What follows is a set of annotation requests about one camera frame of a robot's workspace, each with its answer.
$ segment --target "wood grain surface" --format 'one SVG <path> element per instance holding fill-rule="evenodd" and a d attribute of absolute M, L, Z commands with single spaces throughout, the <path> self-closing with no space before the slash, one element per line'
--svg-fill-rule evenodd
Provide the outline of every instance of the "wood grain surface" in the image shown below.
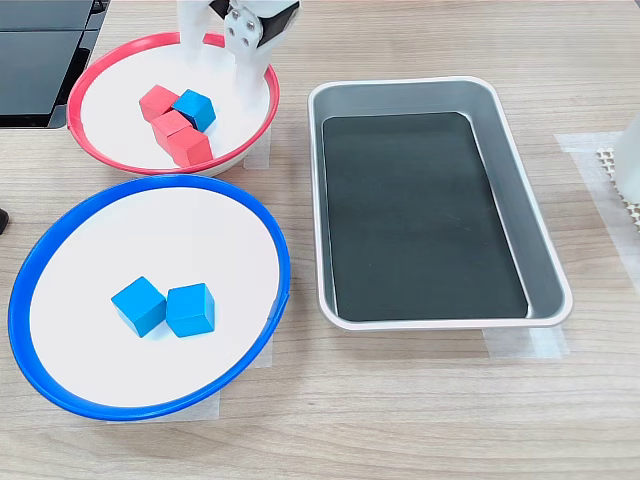
<path fill-rule="evenodd" d="M 640 111 L 640 9 L 620 1 L 307 0 L 273 64 L 271 168 L 221 175 L 277 217 L 293 261 L 273 367 L 222 392 L 220 419 L 114 425 L 37 394 L 7 305 L 64 212 L 130 178 L 66 129 L 0 131 L 0 478 L 640 479 L 640 301 L 553 135 Z M 112 2 L 94 59 L 176 29 L 172 2 Z M 306 99 L 333 80 L 475 75 L 497 89 L 575 295 L 571 354 L 492 359 L 480 331 L 346 334 L 315 300 Z"/>

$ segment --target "metal tray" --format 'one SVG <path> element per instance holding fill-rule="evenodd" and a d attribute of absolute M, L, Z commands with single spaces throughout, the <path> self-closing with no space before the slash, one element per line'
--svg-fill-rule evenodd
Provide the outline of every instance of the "metal tray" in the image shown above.
<path fill-rule="evenodd" d="M 569 315 L 569 285 L 493 87 L 472 77 L 329 83 L 311 93 L 309 119 L 318 302 L 329 321 L 353 331 L 478 329 L 548 327 Z M 407 129 L 398 123 L 404 119 Z M 364 150 L 368 143 L 385 148 L 385 125 L 396 132 L 393 141 L 405 143 L 382 165 L 374 158 L 379 151 Z M 351 144 L 349 129 L 371 129 L 370 141 Z M 446 158 L 429 151 L 423 137 L 438 146 L 448 141 Z M 414 163 L 403 164 L 409 157 Z M 402 180 L 407 165 L 413 170 Z M 362 184 L 378 190 L 358 197 Z M 397 198 L 415 195 L 412 212 L 385 212 L 387 203 L 378 200 L 385 195 L 390 210 L 402 208 Z M 402 218 L 398 225 L 385 223 L 395 218 Z M 389 285 L 396 294 L 383 294 Z"/>

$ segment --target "clear tape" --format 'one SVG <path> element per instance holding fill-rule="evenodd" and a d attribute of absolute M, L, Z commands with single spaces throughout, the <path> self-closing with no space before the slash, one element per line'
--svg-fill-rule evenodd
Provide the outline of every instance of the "clear tape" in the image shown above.
<path fill-rule="evenodd" d="M 604 132 L 555 137 L 562 150 L 571 154 L 622 264 L 640 293 L 640 235 L 633 210 L 627 208 L 598 156 L 599 149 L 613 148 L 621 135 L 622 132 Z"/>
<path fill-rule="evenodd" d="M 269 168 L 271 156 L 271 127 L 256 141 L 244 158 L 244 168 L 247 170 L 266 170 Z"/>
<path fill-rule="evenodd" d="M 260 354 L 251 362 L 247 369 L 268 368 L 273 365 L 273 338 L 267 342 Z M 204 420 L 217 420 L 220 417 L 220 393 L 217 392 L 201 402 L 184 410 L 179 410 L 162 417 L 140 420 L 132 423 L 169 423 L 169 422 L 199 422 Z"/>
<path fill-rule="evenodd" d="M 482 335 L 491 358 L 562 358 L 570 353 L 560 326 L 488 328 Z"/>

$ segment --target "red rim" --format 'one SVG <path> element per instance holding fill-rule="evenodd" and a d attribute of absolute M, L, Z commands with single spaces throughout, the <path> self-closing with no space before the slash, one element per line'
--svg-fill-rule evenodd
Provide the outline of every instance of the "red rim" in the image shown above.
<path fill-rule="evenodd" d="M 267 129 L 271 125 L 271 122 L 276 116 L 276 112 L 278 111 L 278 104 L 280 103 L 280 85 L 278 84 L 278 77 L 276 76 L 276 72 L 273 70 L 273 67 L 271 67 L 271 65 L 269 65 L 267 73 L 265 74 L 265 80 L 267 81 L 267 85 L 269 86 L 270 93 L 269 112 L 267 113 L 267 118 L 265 119 L 260 129 L 247 142 L 240 145 L 232 152 L 227 153 L 226 155 L 214 158 L 210 162 L 201 163 L 199 165 L 194 165 L 191 167 L 177 167 L 172 169 L 159 170 L 123 165 L 107 157 L 93 146 L 84 132 L 84 126 L 82 125 L 82 120 L 80 119 L 82 102 L 84 100 L 85 94 L 87 93 L 87 90 L 89 89 L 89 86 L 91 86 L 95 79 L 98 78 L 98 76 L 100 76 L 100 74 L 107 68 L 127 57 L 130 57 L 131 55 L 156 47 L 174 45 L 179 42 L 180 34 L 178 32 L 158 33 L 155 35 L 150 35 L 148 37 L 133 40 L 132 42 L 125 43 L 124 45 L 121 45 L 115 50 L 107 53 L 104 57 L 100 58 L 93 65 L 91 65 L 78 79 L 73 89 L 71 90 L 71 94 L 69 95 L 69 104 L 67 107 L 67 125 L 69 127 L 69 130 L 71 131 L 71 134 L 73 135 L 73 138 L 76 139 L 78 144 L 89 155 L 97 160 L 100 160 L 102 163 L 106 163 L 111 167 L 142 175 L 160 175 L 166 173 L 196 173 L 220 166 L 223 163 L 234 159 L 236 156 L 242 154 L 249 147 L 251 147 L 251 145 L 253 145 L 262 136 L 262 134 L 267 131 Z M 208 33 L 204 37 L 204 43 L 206 43 L 207 45 L 224 48 L 224 36 L 217 33 Z"/>

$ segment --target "blue rim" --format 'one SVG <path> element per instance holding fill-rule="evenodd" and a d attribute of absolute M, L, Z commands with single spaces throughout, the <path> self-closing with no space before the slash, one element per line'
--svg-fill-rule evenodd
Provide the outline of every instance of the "blue rim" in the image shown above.
<path fill-rule="evenodd" d="M 220 193 L 241 203 L 251 210 L 267 227 L 275 244 L 280 263 L 278 293 L 269 313 L 267 324 L 249 351 L 225 374 L 201 389 L 177 400 L 146 407 L 112 407 L 90 402 L 74 395 L 58 384 L 40 362 L 31 339 L 29 313 L 31 299 L 40 275 L 60 245 L 85 220 L 107 205 L 123 197 L 147 190 L 171 187 L 191 187 Z M 275 218 L 250 194 L 231 184 L 208 177 L 194 175 L 159 175 L 132 180 L 116 185 L 80 203 L 70 210 L 42 236 L 24 261 L 16 278 L 9 301 L 9 340 L 13 355 L 29 380 L 44 397 L 56 405 L 89 418 L 110 421 L 133 421 L 159 417 L 189 407 L 236 378 L 262 351 L 284 312 L 289 299 L 291 264 L 287 244 Z"/>

